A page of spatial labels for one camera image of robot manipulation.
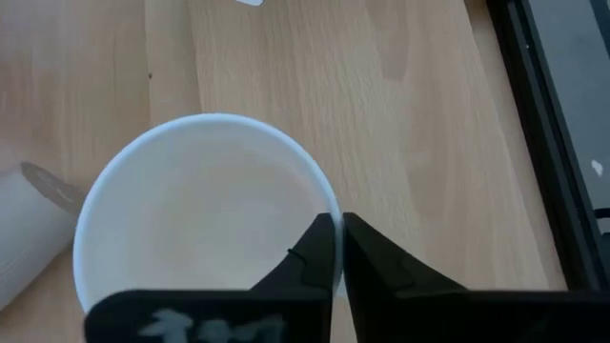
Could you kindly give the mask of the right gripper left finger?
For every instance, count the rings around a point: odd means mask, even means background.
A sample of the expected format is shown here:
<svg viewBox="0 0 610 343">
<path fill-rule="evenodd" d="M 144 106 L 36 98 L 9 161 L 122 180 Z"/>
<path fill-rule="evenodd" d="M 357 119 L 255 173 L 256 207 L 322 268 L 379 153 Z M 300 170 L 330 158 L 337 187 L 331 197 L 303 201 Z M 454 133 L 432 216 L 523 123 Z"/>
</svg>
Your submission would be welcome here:
<svg viewBox="0 0 610 343">
<path fill-rule="evenodd" d="M 320 213 L 248 290 L 131 290 L 95 304 L 87 343 L 328 343 L 335 222 Z"/>
</svg>

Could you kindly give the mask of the beige ribbed cup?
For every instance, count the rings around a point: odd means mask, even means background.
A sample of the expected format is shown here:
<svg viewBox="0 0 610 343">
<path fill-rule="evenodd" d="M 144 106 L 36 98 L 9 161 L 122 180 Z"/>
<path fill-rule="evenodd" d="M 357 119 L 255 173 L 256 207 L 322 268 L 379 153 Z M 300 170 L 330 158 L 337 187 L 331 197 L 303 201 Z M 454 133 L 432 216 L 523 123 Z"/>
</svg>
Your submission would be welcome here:
<svg viewBox="0 0 610 343">
<path fill-rule="evenodd" d="M 84 200 L 31 162 L 0 172 L 0 312 L 72 242 Z"/>
</svg>

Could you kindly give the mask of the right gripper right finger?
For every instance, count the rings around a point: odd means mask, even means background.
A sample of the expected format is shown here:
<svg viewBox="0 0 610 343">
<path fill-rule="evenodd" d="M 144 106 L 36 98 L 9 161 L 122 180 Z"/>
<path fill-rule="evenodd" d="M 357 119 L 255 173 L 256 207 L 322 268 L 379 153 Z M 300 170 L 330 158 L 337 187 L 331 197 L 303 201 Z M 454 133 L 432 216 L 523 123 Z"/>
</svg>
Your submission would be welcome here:
<svg viewBox="0 0 610 343">
<path fill-rule="evenodd" d="M 610 343 L 609 292 L 469 290 L 357 214 L 343 221 L 358 343 Z"/>
</svg>

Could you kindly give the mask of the white ceramic mug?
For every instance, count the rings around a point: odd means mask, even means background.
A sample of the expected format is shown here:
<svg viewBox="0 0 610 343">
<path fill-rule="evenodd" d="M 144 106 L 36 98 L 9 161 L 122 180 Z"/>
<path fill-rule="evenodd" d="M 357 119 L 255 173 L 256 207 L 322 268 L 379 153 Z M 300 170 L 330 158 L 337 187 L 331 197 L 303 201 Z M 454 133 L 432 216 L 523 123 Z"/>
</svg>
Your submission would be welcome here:
<svg viewBox="0 0 610 343">
<path fill-rule="evenodd" d="M 121 291 L 246 290 L 321 213 L 342 247 L 341 211 L 293 138 L 247 116 L 180 117 L 135 138 L 103 169 L 78 216 L 77 298 Z"/>
</svg>

